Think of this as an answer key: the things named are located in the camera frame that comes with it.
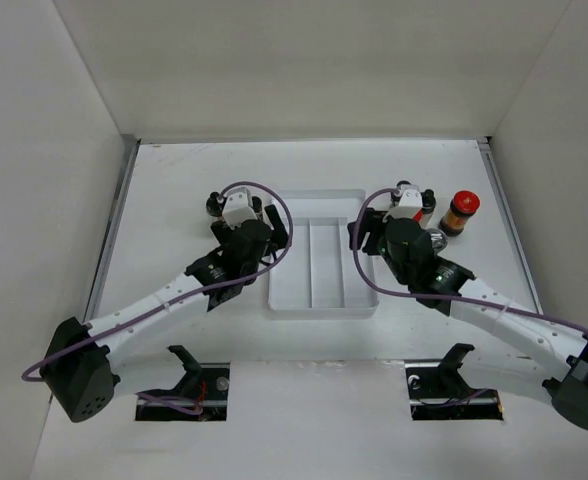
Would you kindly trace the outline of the black-cap white salt bottle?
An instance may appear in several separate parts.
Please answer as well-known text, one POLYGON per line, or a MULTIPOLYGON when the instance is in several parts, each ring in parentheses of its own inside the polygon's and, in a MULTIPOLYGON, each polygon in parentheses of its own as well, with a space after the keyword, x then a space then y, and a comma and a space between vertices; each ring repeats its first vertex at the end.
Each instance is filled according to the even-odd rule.
POLYGON ((401 180, 396 184, 395 190, 390 193, 390 207, 395 207, 399 204, 402 198, 402 191, 407 186, 412 186, 412 183, 407 180, 401 180))

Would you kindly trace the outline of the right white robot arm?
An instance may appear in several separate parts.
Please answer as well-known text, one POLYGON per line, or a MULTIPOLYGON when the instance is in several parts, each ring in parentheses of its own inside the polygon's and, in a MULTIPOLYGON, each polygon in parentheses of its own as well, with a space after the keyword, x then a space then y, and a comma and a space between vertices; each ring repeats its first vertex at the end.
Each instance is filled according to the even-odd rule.
POLYGON ((438 255, 430 233, 412 218, 366 208, 348 225, 354 255, 381 257, 404 291, 428 309, 501 340, 532 361, 530 367, 482 367, 464 362, 473 346, 458 344, 441 360, 438 384, 457 396, 470 387, 512 390, 549 404, 588 431, 588 328, 527 310, 469 269, 438 255))

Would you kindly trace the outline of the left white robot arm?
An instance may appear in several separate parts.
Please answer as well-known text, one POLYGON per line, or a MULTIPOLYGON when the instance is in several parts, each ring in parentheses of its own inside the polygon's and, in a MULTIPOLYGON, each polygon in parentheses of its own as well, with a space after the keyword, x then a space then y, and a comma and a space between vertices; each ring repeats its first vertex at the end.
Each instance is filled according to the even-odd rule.
POLYGON ((249 219, 218 229, 218 248, 197 259, 161 289, 134 304, 85 324, 76 318, 55 330, 40 378, 74 423, 101 412, 113 398, 135 394, 146 403, 198 416, 202 366, 182 345, 167 346, 174 360, 165 375, 132 360, 145 342, 182 320, 200 317, 239 296, 282 261, 292 244, 293 219, 286 206, 268 205, 265 220, 249 219))

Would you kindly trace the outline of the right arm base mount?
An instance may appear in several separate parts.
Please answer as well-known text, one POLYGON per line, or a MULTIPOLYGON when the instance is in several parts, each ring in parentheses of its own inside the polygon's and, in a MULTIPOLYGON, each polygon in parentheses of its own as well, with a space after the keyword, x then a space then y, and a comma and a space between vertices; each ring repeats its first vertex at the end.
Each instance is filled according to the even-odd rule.
POLYGON ((496 390, 471 388, 460 375, 470 344, 457 343, 441 359, 404 363, 410 415, 414 421, 502 421, 496 390))

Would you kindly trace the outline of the black-cap round spice bottle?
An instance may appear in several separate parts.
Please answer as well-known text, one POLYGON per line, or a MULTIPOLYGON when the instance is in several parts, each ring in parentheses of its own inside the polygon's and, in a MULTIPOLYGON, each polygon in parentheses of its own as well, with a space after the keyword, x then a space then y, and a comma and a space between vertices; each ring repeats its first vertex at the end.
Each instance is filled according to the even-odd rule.
POLYGON ((211 192, 206 200, 206 212, 210 217, 221 218, 224 205, 225 198, 219 192, 211 192))

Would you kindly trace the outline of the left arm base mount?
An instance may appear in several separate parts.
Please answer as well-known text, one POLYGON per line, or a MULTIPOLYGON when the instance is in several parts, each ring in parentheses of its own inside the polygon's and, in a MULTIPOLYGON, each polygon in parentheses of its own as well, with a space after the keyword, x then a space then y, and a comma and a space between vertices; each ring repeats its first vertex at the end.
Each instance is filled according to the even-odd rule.
POLYGON ((168 350, 181 362, 182 376, 172 388, 145 391, 138 397, 139 422, 222 422, 227 419, 231 366, 199 363, 184 347, 168 350))

